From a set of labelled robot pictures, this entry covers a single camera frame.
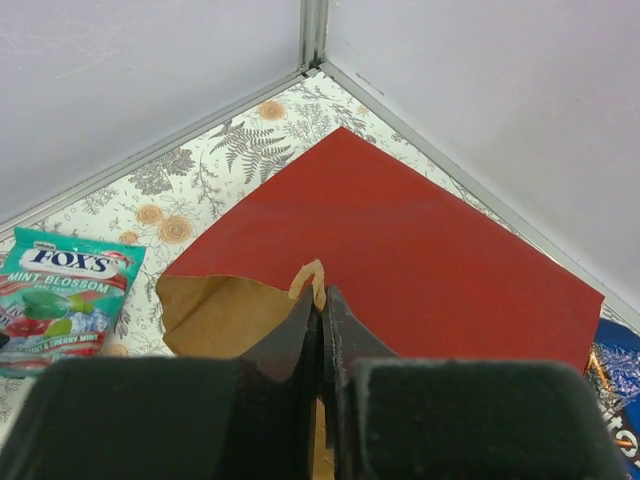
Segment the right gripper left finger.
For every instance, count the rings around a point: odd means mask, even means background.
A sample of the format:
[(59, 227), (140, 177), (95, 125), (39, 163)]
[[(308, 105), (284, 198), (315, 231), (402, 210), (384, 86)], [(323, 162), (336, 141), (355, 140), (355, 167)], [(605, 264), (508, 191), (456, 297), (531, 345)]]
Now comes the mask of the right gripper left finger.
[(232, 359), (64, 360), (35, 381), (5, 479), (308, 479), (318, 317), (305, 291)]

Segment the red brown paper bag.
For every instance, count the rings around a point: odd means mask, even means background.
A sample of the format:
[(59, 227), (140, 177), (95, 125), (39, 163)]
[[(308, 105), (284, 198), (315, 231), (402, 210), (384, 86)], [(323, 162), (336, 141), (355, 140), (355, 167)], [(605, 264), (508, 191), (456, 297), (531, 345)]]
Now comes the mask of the red brown paper bag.
[(601, 296), (534, 248), (340, 129), (257, 188), (161, 276), (174, 357), (232, 359), (305, 291), (318, 317), (336, 287), (402, 358), (548, 361), (581, 376)]

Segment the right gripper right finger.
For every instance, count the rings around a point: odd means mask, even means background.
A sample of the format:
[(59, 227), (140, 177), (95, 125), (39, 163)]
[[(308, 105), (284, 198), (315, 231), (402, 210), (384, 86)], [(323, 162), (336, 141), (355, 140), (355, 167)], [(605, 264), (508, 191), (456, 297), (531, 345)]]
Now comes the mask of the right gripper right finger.
[(327, 442), (339, 479), (621, 479), (587, 381), (548, 361), (402, 358), (329, 287)]

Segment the blue chips bag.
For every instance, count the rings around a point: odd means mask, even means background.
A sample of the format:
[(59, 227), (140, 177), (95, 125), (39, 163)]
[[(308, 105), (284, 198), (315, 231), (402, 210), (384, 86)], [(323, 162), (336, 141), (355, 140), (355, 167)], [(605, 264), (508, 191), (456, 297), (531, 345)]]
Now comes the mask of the blue chips bag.
[(614, 443), (627, 465), (627, 478), (639, 478), (639, 336), (601, 318), (592, 343), (586, 377)]

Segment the teal mint Fox's packet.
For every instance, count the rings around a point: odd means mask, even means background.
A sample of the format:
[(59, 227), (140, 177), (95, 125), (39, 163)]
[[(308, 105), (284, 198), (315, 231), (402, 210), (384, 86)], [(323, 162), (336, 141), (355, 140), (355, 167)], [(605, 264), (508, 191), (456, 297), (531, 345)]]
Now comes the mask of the teal mint Fox's packet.
[(145, 248), (18, 227), (1, 268), (1, 374), (38, 375), (102, 349)]

